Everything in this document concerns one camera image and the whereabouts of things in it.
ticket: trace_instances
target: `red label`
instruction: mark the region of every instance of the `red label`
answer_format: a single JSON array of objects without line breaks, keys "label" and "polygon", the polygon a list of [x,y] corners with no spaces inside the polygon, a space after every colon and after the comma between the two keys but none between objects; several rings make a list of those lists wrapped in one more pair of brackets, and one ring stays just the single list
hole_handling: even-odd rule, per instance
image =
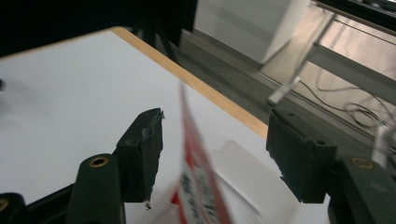
[{"label": "red label", "polygon": [[184,160],[180,183],[172,203],[179,205],[182,224],[229,224],[231,219],[206,156],[200,134],[195,128],[181,87]]}]

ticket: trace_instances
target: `brass insert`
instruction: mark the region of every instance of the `brass insert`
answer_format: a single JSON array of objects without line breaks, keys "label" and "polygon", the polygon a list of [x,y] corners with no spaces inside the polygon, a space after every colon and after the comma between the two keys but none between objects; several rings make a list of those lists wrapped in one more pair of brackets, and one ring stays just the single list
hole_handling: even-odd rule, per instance
[{"label": "brass insert", "polygon": [[374,169],[374,164],[369,160],[355,157],[355,158],[352,158],[352,161],[353,161],[353,163],[355,163],[355,165],[359,166],[360,168],[367,169],[367,170]]},{"label": "brass insert", "polygon": [[95,157],[90,161],[90,166],[97,168],[104,166],[108,163],[108,158],[106,157]]},{"label": "brass insert", "polygon": [[4,209],[6,209],[7,206],[8,206],[8,200],[0,199],[0,212],[2,212]]}]

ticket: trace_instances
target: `wall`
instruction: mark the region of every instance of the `wall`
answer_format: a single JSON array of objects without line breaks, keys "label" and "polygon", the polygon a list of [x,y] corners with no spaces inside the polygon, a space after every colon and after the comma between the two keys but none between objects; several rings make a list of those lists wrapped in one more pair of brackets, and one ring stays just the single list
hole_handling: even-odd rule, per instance
[{"label": "wall", "polygon": [[[284,17],[287,15],[288,20],[292,20],[302,14],[300,8],[295,12],[290,9],[302,1],[307,0],[200,0],[195,28],[264,63],[268,49],[279,49],[289,40],[294,27],[292,23],[288,25]],[[280,38],[279,41],[274,42],[275,37]]]}]

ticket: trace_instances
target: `wooden table edge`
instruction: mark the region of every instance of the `wooden table edge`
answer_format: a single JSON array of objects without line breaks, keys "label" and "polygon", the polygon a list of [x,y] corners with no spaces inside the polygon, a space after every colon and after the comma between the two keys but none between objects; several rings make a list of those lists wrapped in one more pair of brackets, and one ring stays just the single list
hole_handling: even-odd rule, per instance
[{"label": "wooden table edge", "polygon": [[201,79],[194,76],[190,72],[186,71],[176,63],[172,62],[166,56],[161,54],[156,49],[152,48],[150,45],[146,44],[143,40],[139,39],[131,32],[127,31],[122,27],[114,27],[110,29],[115,35],[119,36],[125,42],[138,49],[146,56],[148,56],[152,61],[159,64],[167,71],[169,71],[174,76],[178,77],[184,83],[201,93],[204,97],[209,99],[211,102],[219,106],[221,109],[226,111],[228,114],[238,119],[244,125],[249,127],[253,132],[259,136],[266,138],[268,133],[268,126],[261,120],[257,119],[244,108],[237,105],[227,97],[225,97],[220,92],[214,90]]}]

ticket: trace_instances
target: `white tabletop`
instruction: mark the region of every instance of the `white tabletop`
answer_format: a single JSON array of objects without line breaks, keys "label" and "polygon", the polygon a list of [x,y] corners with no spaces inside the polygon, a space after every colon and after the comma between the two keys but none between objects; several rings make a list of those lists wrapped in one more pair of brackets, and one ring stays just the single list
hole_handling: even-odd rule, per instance
[{"label": "white tabletop", "polygon": [[[181,167],[180,80],[111,31],[0,59],[0,192],[31,203],[76,179],[79,164],[111,153],[137,115],[160,107],[163,152],[153,200]],[[234,140],[275,172],[265,139],[199,92],[191,111],[208,149]],[[144,205],[131,206],[128,223]]]}]

